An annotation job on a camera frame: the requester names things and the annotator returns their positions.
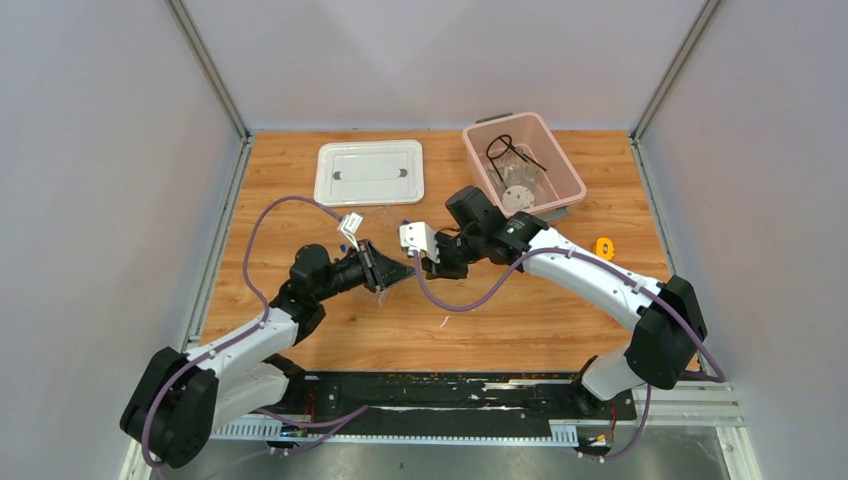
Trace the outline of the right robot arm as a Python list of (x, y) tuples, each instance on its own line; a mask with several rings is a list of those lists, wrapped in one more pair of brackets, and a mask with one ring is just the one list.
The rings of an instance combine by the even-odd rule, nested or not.
[(483, 191), (467, 186), (446, 202), (453, 234), (426, 231), (416, 256), (428, 279), (464, 279), (487, 260), (548, 280), (600, 308), (631, 333), (627, 344), (589, 360), (578, 373), (571, 403), (596, 417), (620, 392), (641, 385), (671, 390), (686, 375), (708, 330), (694, 286), (634, 273), (578, 246), (541, 218), (505, 215)]

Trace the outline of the clear test tube rack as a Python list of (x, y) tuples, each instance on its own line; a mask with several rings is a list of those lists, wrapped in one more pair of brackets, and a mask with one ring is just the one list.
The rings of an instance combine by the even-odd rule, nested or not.
[(374, 304), (378, 308), (383, 308), (388, 300), (390, 292), (390, 288), (376, 290), (364, 288), (358, 293), (358, 295), (363, 301), (366, 301), (369, 304)]

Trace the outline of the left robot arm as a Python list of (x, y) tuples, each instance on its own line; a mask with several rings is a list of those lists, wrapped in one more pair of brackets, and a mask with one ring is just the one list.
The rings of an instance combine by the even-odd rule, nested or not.
[(279, 354), (315, 331), (323, 301), (358, 287), (382, 293), (414, 274), (368, 239), (336, 260), (321, 245), (301, 247), (288, 280), (254, 319), (188, 352), (164, 347), (151, 357), (120, 429), (139, 442), (151, 467), (179, 468), (232, 420), (270, 405), (298, 411), (307, 390), (302, 370)]

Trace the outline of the black metal tripod stand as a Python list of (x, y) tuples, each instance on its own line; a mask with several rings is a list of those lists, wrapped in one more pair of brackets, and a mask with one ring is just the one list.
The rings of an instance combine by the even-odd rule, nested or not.
[(505, 155), (513, 155), (525, 163), (534, 165), (543, 172), (547, 171), (547, 168), (539, 161), (537, 161), (529, 153), (526, 153), (521, 147), (518, 147), (513, 142), (512, 136), (509, 134), (498, 135), (488, 144), (485, 150), (485, 157), (491, 164), (494, 164), (496, 159), (500, 159)]

